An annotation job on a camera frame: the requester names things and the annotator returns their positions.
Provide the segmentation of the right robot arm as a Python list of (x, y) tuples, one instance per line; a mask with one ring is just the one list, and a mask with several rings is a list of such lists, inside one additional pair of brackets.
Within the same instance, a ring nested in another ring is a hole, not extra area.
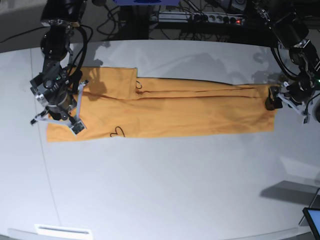
[[(70, 119), (77, 106), (74, 95), (83, 76), (81, 67), (88, 47), (88, 36), (81, 26), (86, 5), (85, 0), (48, 0), (41, 14), (40, 21), (49, 30), (40, 43), (44, 55), (42, 71), (30, 81), (30, 90), (44, 107), (42, 114), (54, 120)], [(78, 65), (70, 47), (75, 31), (80, 32), (83, 40)]]

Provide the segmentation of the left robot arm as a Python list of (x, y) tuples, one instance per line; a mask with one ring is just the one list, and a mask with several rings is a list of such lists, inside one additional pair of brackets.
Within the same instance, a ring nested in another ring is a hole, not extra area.
[(275, 35), (276, 43), (288, 50), (291, 62), (300, 70), (297, 75), (289, 74), (275, 48), (271, 48), (274, 59), (291, 83), (285, 87), (285, 92), (279, 86), (270, 87), (265, 108), (268, 111), (280, 109), (285, 100), (294, 106), (308, 105), (313, 94), (320, 89), (320, 57), (316, 47), (307, 38), (309, 29), (304, 20), (307, 16), (319, 16), (320, 2), (254, 0), (252, 5)]

